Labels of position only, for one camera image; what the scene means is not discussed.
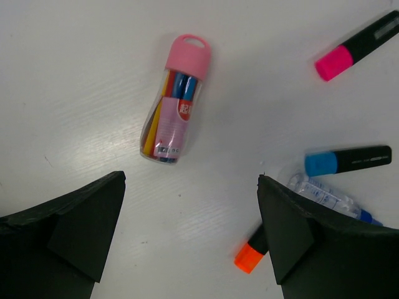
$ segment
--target yellow colored pencil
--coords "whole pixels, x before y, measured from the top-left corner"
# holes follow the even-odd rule
[[[165,84],[163,85],[162,94],[161,94],[162,97],[165,95],[166,87],[168,86],[168,80],[169,80],[169,73],[166,76]],[[156,129],[158,129],[158,122],[160,121],[161,106],[162,106],[162,99],[160,100],[158,106],[156,107],[150,131],[148,131],[147,139],[145,140],[143,153],[146,156],[151,156],[153,154],[151,151],[155,143]]]

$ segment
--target scratch mark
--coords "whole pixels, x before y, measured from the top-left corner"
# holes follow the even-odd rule
[[[51,165],[50,161],[47,159],[46,156],[44,156],[44,159],[46,159],[47,163],[51,166],[51,168],[54,168],[53,165]]]

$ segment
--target orange highlighter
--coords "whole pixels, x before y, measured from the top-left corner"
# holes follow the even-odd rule
[[[269,251],[263,224],[261,224],[248,242],[237,254],[234,263],[245,273],[250,274]]]

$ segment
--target small transparent bottle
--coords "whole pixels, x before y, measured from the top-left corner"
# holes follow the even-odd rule
[[[352,198],[308,177],[301,171],[291,176],[287,187],[295,193],[341,214],[382,226],[382,223],[376,221],[369,212],[360,208]]]
[[[142,156],[161,163],[177,163],[210,62],[211,47],[205,40],[191,34],[175,39],[161,89],[142,130]]]

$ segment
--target orange highlighter cap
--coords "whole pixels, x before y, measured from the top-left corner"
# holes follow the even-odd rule
[[[260,254],[258,251],[249,246],[248,243],[246,243],[237,254],[234,263],[242,271],[250,274],[252,270],[255,269],[256,265],[261,261],[263,256],[263,254]]]

